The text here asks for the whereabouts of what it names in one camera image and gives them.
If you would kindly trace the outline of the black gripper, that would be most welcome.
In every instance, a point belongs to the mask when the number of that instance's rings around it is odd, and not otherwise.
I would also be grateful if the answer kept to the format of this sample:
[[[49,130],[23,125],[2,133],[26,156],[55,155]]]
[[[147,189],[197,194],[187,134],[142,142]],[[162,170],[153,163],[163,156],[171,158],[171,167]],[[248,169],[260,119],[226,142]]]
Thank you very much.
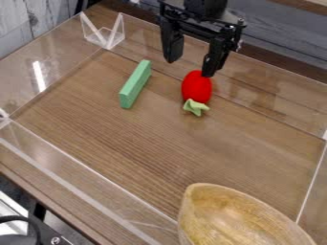
[[[229,0],[159,0],[163,57],[169,63],[183,55],[185,36],[210,44],[204,58],[202,75],[212,78],[222,69],[230,50],[241,47],[248,27],[244,17],[228,9]]]

